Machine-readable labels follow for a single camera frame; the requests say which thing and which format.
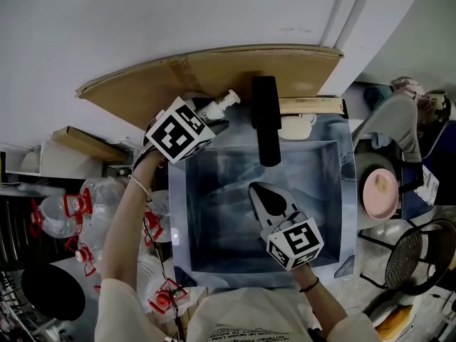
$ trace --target black round object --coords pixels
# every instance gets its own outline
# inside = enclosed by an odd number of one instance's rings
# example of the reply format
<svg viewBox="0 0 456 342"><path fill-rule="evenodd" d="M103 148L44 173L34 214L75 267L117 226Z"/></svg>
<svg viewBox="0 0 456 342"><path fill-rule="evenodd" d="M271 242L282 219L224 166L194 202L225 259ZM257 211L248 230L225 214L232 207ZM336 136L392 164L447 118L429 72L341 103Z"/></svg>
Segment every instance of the black round object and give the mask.
<svg viewBox="0 0 456 342"><path fill-rule="evenodd" d="M86 297L76 279L57 266L27 267L21 285L30 304L49 318L74 321L86 306Z"/></svg>

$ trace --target cardboard box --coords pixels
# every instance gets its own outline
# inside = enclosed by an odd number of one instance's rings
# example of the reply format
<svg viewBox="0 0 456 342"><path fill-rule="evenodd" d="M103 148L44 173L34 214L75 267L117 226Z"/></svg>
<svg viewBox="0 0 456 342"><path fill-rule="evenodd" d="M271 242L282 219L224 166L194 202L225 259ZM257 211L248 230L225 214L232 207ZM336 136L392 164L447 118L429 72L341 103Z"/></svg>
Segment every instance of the cardboard box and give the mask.
<svg viewBox="0 0 456 342"><path fill-rule="evenodd" d="M342 56L304 45L218 48L125 68L83 84L76 95L145 130L187 91L218 97L232 88L249 100L253 76L274 76L280 98L314 97Z"/></svg>
<svg viewBox="0 0 456 342"><path fill-rule="evenodd" d="M195 112L176 98L171 106L161 112L145 135L171 162L196 155L215 137Z"/></svg>
<svg viewBox="0 0 456 342"><path fill-rule="evenodd" d="M103 162L117 162L127 159L127 155L100 140L81 132L73 127L64 127L52 133L51 139L72 150Z"/></svg>

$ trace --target yellow object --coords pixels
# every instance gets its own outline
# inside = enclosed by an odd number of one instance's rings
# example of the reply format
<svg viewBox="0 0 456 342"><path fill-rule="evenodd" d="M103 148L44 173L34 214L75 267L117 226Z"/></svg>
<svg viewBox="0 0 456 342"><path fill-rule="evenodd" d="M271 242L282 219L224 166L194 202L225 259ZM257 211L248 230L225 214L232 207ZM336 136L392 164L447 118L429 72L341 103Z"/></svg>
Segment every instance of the yellow object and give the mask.
<svg viewBox="0 0 456 342"><path fill-rule="evenodd" d="M375 187L379 192L385 194L388 190L388 181L382 175L379 175L375 178Z"/></svg>
<svg viewBox="0 0 456 342"><path fill-rule="evenodd" d="M342 98L279 98L281 114L343 114Z"/></svg>
<svg viewBox="0 0 456 342"><path fill-rule="evenodd" d="M375 330L380 338L387 341L398 336L405 326L407 326L412 307L409 305L392 312L381 325L377 326Z"/></svg>
<svg viewBox="0 0 456 342"><path fill-rule="evenodd" d="M453 256L453 260L451 261L450 267L448 267L448 269L454 270L455 268L456 268L456 252Z"/></svg>

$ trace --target apriltag cube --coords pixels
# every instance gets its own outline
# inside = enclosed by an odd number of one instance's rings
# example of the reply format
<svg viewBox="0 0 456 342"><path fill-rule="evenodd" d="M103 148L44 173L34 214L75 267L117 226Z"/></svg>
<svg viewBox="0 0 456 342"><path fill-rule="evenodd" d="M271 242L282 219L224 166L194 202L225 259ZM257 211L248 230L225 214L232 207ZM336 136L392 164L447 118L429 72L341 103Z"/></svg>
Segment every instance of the apriltag cube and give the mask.
<svg viewBox="0 0 456 342"><path fill-rule="evenodd" d="M324 246L313 218L268 236L266 250L286 270L315 259Z"/></svg>
<svg viewBox="0 0 456 342"><path fill-rule="evenodd" d="M215 137L195 112L177 97L145 135L171 162L192 157Z"/></svg>

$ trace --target cardboard sheet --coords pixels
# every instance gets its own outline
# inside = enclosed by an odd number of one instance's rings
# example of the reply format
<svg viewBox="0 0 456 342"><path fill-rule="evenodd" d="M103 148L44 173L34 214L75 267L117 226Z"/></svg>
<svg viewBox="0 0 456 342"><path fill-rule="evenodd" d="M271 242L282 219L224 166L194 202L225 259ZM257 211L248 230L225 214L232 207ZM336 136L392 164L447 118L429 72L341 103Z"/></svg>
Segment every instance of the cardboard sheet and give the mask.
<svg viewBox="0 0 456 342"><path fill-rule="evenodd" d="M342 56L335 49L303 45L220 48L132 66L85 83L76 95L145 130L187 91L217 97L232 88L249 100L253 76L275 76L281 98L314 97Z"/></svg>
<svg viewBox="0 0 456 342"><path fill-rule="evenodd" d="M51 139L72 150L102 160L103 162L123 161L127 158L124 152L73 127L64 127L55 131L52 133Z"/></svg>

